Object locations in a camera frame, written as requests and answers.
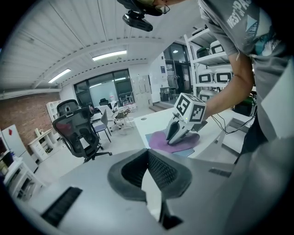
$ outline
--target cable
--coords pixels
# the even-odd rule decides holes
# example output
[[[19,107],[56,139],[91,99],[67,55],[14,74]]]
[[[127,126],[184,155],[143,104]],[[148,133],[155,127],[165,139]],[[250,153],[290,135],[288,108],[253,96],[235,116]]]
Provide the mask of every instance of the cable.
[[[225,122],[225,120],[224,120],[219,114],[217,114],[217,115],[218,115],[218,116],[224,121],[225,128],[222,127],[220,121],[217,120],[216,117],[214,117],[214,116],[211,116],[211,117],[212,117],[213,120],[216,122],[216,124],[219,126],[219,128],[222,129],[226,134],[232,134],[232,133],[235,133],[235,132],[237,132],[238,130],[240,130],[242,127],[244,127],[245,125],[247,125],[249,122],[251,122],[251,121],[253,120],[253,118],[255,118],[256,113],[257,113],[257,112],[255,112],[254,115],[253,115],[253,117],[252,117],[250,120],[248,120],[247,122],[245,122],[240,128],[238,128],[238,129],[236,129],[236,130],[234,130],[234,131],[231,131],[231,132],[227,132],[227,131],[226,131],[226,122]]]

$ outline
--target storage box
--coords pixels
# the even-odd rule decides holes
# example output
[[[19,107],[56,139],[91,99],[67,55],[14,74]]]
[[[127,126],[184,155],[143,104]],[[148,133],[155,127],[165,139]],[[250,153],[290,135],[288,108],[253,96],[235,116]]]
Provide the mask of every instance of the storage box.
[[[202,47],[197,50],[197,58],[205,57],[210,55],[210,48],[209,47]]]
[[[214,41],[210,44],[210,49],[212,54],[220,53],[225,51],[224,48],[221,46],[219,41]]]
[[[199,99],[201,99],[203,102],[208,101],[211,97],[215,96],[217,92],[213,90],[202,90],[199,93]]]
[[[229,68],[218,68],[215,70],[215,82],[227,83],[233,77],[233,71]]]
[[[214,73],[210,69],[203,70],[199,76],[199,83],[212,83],[214,79]]]
[[[194,36],[194,35],[196,35],[196,34],[202,32],[203,30],[204,30],[204,28],[199,28],[199,29],[195,30],[195,31],[192,33],[192,36]]]

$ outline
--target ceiling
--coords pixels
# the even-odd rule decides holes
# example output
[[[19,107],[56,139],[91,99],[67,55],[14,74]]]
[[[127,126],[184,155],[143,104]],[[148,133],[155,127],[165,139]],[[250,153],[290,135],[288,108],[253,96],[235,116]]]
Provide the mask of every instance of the ceiling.
[[[127,10],[116,0],[43,0],[16,28],[1,52],[0,90],[55,88],[104,71],[152,62],[200,21],[197,0],[171,7],[160,17],[146,16],[153,31],[126,25]],[[93,61],[127,50],[127,55]],[[49,84],[53,77],[71,71]]]

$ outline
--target brick wall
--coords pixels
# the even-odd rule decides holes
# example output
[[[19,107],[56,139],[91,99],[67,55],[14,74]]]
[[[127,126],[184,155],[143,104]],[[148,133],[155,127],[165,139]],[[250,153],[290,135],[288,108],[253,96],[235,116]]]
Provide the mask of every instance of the brick wall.
[[[15,124],[24,146],[32,154],[28,143],[37,136],[36,128],[44,131],[52,128],[46,104],[60,100],[59,93],[25,95],[0,101],[0,129]]]

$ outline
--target fluorescent light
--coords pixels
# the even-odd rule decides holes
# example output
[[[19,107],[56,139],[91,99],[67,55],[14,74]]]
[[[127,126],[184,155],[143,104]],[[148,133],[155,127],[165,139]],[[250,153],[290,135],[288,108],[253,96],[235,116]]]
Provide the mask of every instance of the fluorescent light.
[[[125,78],[118,78],[118,79],[115,79],[115,81],[119,81],[119,80],[124,80]]]
[[[96,85],[94,85],[94,86],[99,86],[99,85],[101,85],[102,83],[99,83],[99,84],[96,84]],[[92,87],[94,87],[94,86],[91,86],[90,88],[92,88]]]
[[[61,76],[63,76],[64,74],[70,72],[70,69],[67,69],[65,71],[63,71],[62,73],[58,74],[56,77],[54,77],[52,80],[50,80],[48,83],[53,83],[55,80],[59,79]]]
[[[119,56],[119,55],[124,55],[124,54],[127,54],[127,51],[126,50],[117,51],[117,52],[105,54],[105,55],[102,55],[102,56],[97,56],[97,57],[92,58],[92,60],[97,61],[97,60],[101,60],[101,59],[104,59],[104,58],[107,58],[107,57]]]

